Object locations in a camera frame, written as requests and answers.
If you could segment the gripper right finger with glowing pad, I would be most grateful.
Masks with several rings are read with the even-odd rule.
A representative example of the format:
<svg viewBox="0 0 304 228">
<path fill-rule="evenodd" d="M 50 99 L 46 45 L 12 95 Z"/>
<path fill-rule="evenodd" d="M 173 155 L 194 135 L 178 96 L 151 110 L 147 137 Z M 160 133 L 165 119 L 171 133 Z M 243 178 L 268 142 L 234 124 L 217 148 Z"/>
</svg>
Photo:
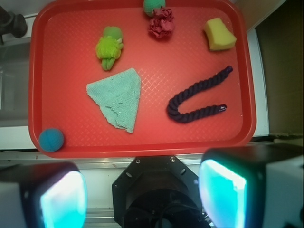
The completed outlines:
<svg viewBox="0 0 304 228">
<path fill-rule="evenodd" d="M 204 210 L 217 228 L 301 228 L 304 149 L 260 144 L 207 150 L 199 167 Z"/>
</svg>

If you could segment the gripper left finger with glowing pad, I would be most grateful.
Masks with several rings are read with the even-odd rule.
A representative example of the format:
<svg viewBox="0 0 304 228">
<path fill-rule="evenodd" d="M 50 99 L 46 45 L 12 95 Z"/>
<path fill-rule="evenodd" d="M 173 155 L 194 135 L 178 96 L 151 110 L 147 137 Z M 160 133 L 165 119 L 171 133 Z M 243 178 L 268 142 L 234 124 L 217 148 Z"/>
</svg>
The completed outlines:
<svg viewBox="0 0 304 228">
<path fill-rule="evenodd" d="M 82 228 L 86 213 L 86 182 L 74 163 L 1 168 L 2 228 Z"/>
</svg>

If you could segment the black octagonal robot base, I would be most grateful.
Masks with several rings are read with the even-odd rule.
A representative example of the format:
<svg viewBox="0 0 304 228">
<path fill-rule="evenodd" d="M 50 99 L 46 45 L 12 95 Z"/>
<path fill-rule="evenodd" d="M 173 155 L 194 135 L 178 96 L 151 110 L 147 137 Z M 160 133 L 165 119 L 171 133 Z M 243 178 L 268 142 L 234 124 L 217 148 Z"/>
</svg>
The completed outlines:
<svg viewBox="0 0 304 228">
<path fill-rule="evenodd" d="M 112 183 L 123 228 L 209 228 L 198 176 L 177 157 L 136 157 Z"/>
</svg>

